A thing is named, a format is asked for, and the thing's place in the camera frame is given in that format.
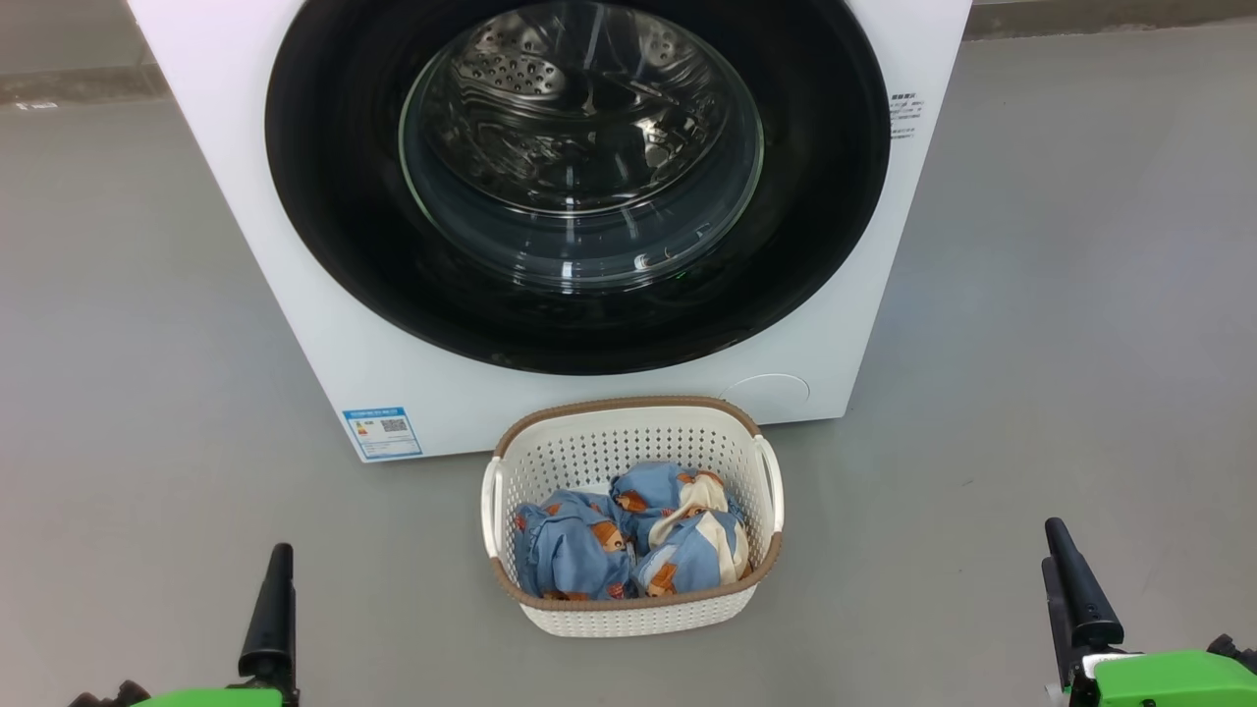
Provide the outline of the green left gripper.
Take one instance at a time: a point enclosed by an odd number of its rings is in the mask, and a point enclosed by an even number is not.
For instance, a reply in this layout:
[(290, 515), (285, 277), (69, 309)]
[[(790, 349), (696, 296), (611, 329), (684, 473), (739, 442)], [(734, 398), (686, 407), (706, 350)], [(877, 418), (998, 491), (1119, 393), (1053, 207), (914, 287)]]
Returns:
[(239, 658), (243, 684), (173, 689), (134, 703), (162, 707), (300, 706), (297, 686), (295, 550), (277, 543), (263, 577)]

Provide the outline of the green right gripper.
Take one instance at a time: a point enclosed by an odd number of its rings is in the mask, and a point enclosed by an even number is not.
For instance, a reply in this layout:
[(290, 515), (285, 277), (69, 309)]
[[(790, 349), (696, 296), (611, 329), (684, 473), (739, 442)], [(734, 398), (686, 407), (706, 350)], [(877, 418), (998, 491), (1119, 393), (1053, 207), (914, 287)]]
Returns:
[(1050, 559), (1041, 572), (1057, 665), (1046, 687), (1047, 706), (1254, 706), (1256, 676), (1248, 664), (1202, 650), (1099, 653), (1073, 667), (1073, 648), (1125, 642), (1106, 594), (1065, 521), (1045, 522)]

